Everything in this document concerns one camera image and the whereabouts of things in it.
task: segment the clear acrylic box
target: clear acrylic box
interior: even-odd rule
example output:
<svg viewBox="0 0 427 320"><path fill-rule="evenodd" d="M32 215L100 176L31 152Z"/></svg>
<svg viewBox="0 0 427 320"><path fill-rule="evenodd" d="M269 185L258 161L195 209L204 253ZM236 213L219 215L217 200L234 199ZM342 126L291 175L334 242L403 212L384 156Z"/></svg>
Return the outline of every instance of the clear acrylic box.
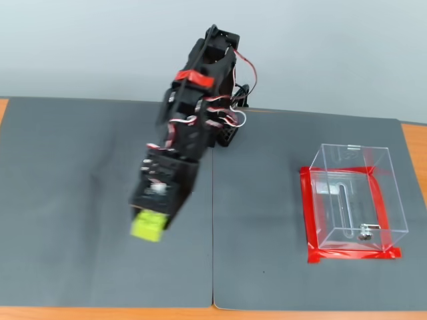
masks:
<svg viewBox="0 0 427 320"><path fill-rule="evenodd" d="M309 170L319 249L386 251L408 233L388 148L322 144Z"/></svg>

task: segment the wooden table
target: wooden table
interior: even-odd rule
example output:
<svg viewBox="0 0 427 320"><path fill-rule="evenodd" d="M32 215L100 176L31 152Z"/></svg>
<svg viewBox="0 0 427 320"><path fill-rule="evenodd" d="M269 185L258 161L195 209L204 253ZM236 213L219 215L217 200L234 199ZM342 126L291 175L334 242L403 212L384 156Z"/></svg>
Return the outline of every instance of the wooden table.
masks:
<svg viewBox="0 0 427 320"><path fill-rule="evenodd" d="M7 100L0 99L0 124L6 110ZM427 126L402 125L415 172L420 183L424 201L427 202ZM299 312L299 311L226 311L214 306L207 309L107 309L107 308L46 308L46 307L0 307L0 320L191 320L191 319L262 319L262 320L395 320L427 319L427 312Z"/></svg>

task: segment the white wall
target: white wall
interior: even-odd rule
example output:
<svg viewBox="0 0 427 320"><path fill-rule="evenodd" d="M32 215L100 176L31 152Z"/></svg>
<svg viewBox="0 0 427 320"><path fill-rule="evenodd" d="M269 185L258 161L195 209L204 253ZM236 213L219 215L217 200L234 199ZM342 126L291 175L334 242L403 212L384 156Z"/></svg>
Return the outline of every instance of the white wall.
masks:
<svg viewBox="0 0 427 320"><path fill-rule="evenodd" d="M427 122L426 0L0 0L0 96L159 101L212 23L252 107Z"/></svg>

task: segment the yellow-green block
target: yellow-green block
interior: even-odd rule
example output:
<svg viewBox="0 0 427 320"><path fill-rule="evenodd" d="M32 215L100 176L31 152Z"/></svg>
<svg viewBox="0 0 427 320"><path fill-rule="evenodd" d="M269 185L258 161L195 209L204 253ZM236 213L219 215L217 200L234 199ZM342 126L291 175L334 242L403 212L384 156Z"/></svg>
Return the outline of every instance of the yellow-green block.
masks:
<svg viewBox="0 0 427 320"><path fill-rule="evenodd" d="M167 217L147 209L141 210L132 223L131 235L147 241L159 242Z"/></svg>

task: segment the dark gray table mat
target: dark gray table mat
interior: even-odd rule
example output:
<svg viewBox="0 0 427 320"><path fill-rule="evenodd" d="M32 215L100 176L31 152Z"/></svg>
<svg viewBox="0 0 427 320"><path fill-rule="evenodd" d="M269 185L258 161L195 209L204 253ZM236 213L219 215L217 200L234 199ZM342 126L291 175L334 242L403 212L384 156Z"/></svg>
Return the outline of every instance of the dark gray table mat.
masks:
<svg viewBox="0 0 427 320"><path fill-rule="evenodd" d="M402 259L307 263L299 169L321 143L389 147L408 222ZM399 121L248 112L213 153L213 297L247 310L426 310L427 213Z"/></svg>
<svg viewBox="0 0 427 320"><path fill-rule="evenodd" d="M0 305L211 305L211 151L161 243L127 205L157 103L9 101L0 132Z"/></svg>

